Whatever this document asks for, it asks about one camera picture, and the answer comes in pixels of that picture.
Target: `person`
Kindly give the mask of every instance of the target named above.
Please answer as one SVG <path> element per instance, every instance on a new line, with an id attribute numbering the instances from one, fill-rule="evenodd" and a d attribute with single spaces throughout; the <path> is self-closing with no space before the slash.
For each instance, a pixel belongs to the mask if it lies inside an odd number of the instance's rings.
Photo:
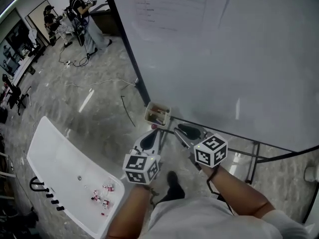
<path id="1" fill-rule="evenodd" d="M 104 49 L 112 44 L 112 40 L 104 38 L 101 30 L 90 16 L 89 8 L 92 6 L 93 3 L 86 5 L 82 0 L 70 0 L 70 8 L 77 16 L 77 21 L 73 25 L 80 22 L 84 26 L 84 45 L 90 55 L 97 52 L 98 49 Z"/>
<path id="2" fill-rule="evenodd" d="M 43 15 L 44 15 L 44 23 L 45 23 L 45 26 L 47 28 L 50 29 L 50 31 L 52 31 L 53 33 L 58 33 L 63 42 L 64 42 L 64 47 L 68 47 L 69 45 L 72 44 L 71 41 L 68 41 L 66 39 L 66 31 L 72 31 L 74 32 L 74 29 L 72 27 L 67 27 L 67 26 L 64 26 L 62 25 L 58 20 L 56 20 L 56 17 L 51 13 L 51 10 L 53 9 L 54 7 L 53 6 L 46 6 L 44 8 L 44 12 L 43 12 Z"/>
<path id="3" fill-rule="evenodd" d="M 201 166 L 231 206 L 210 197 L 184 198 L 176 173 L 169 172 L 167 195 L 151 214 L 142 239 L 306 239 L 305 228 L 275 210 L 267 198 L 224 168 Z M 107 239 L 139 238 L 149 187 L 136 185 L 111 222 Z"/>
<path id="4" fill-rule="evenodd" d="M 3 54 L 4 56 L 9 59 L 12 58 L 11 52 L 10 52 L 10 47 L 7 47 L 6 45 L 3 47 Z"/>

